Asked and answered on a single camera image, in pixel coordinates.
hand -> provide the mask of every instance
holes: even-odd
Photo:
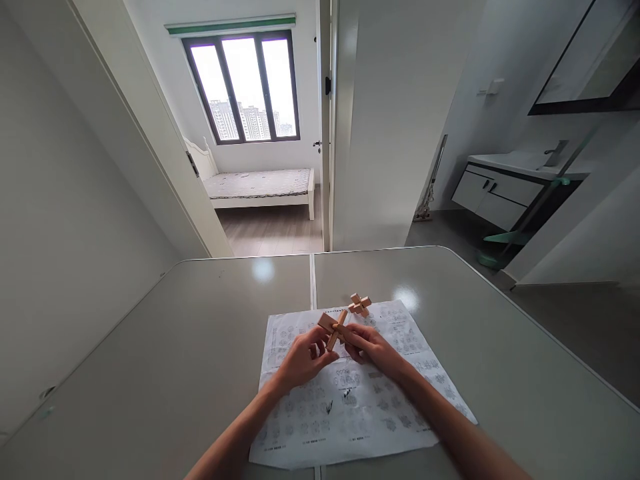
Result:
[[[339,327],[339,331],[346,340],[345,350],[361,365],[372,363],[395,381],[399,381],[402,374],[412,369],[411,364],[404,360],[374,328],[350,323],[345,327]]]
[[[338,360],[336,352],[326,350],[328,341],[329,335],[319,325],[293,340],[278,372],[271,378],[283,394],[308,382],[322,368]]]

vanity cabinet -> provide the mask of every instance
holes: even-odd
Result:
[[[548,181],[510,175],[469,162],[452,200],[492,224],[510,231]]]

wooden bed frame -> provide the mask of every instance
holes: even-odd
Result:
[[[191,154],[195,166],[200,172],[200,179],[207,180],[220,173],[215,164],[211,148],[205,138],[205,146],[207,150],[201,150],[195,143],[184,138],[187,144],[187,150]],[[238,208],[238,207],[266,207],[270,205],[309,205],[309,220],[313,220],[313,193],[315,189],[315,181],[313,178],[313,169],[309,173],[309,185],[307,192],[302,195],[281,195],[278,197],[260,197],[260,198],[225,198],[210,199],[214,208]]]

mattress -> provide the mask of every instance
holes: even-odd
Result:
[[[203,180],[210,199],[304,195],[311,169],[220,173]]]

high-rise building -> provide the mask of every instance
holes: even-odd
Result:
[[[233,110],[228,101],[212,100],[209,102],[213,122],[218,130],[220,140],[237,140],[238,130],[233,120]],[[248,141],[269,140],[271,138],[269,130],[269,118],[266,110],[258,107],[243,107],[238,102],[240,112],[240,123]],[[273,122],[275,124],[275,134],[278,137],[292,137],[293,125],[290,123],[280,123],[280,113],[273,111]]]
[[[238,139],[238,129],[233,120],[233,110],[229,102],[212,100],[209,102],[215,128],[218,130],[220,140]]]

